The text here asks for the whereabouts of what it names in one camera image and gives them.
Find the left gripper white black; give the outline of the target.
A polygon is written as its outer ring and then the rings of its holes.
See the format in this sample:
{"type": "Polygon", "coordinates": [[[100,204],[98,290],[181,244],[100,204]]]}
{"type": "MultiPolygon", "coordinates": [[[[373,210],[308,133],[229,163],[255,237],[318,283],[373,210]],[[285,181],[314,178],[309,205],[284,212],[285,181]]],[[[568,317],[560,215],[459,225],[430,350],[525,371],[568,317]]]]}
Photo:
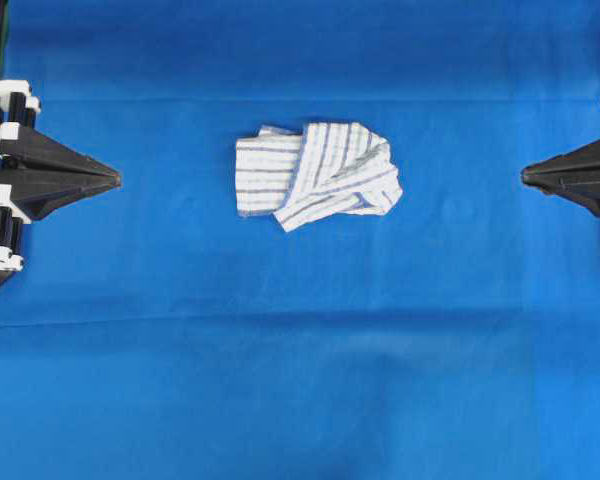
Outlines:
{"type": "Polygon", "coordinates": [[[20,271],[23,227],[80,200],[121,186],[119,173],[34,128],[40,101],[25,80],[0,80],[0,171],[26,166],[90,175],[13,175],[0,183],[0,271],[20,271]]]}

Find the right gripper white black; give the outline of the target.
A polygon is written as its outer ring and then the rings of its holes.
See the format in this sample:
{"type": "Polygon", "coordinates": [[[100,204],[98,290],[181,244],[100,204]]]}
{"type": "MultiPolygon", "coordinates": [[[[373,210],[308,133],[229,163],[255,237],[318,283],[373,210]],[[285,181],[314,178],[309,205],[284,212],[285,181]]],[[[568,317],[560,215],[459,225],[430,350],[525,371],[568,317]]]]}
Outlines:
{"type": "Polygon", "coordinates": [[[571,187],[563,188],[550,184],[526,181],[539,175],[556,173],[584,172],[600,170],[600,139],[566,154],[557,155],[546,161],[525,167],[521,172],[522,183],[535,188],[545,195],[554,195],[587,209],[600,218],[600,196],[577,191],[571,187]]]}

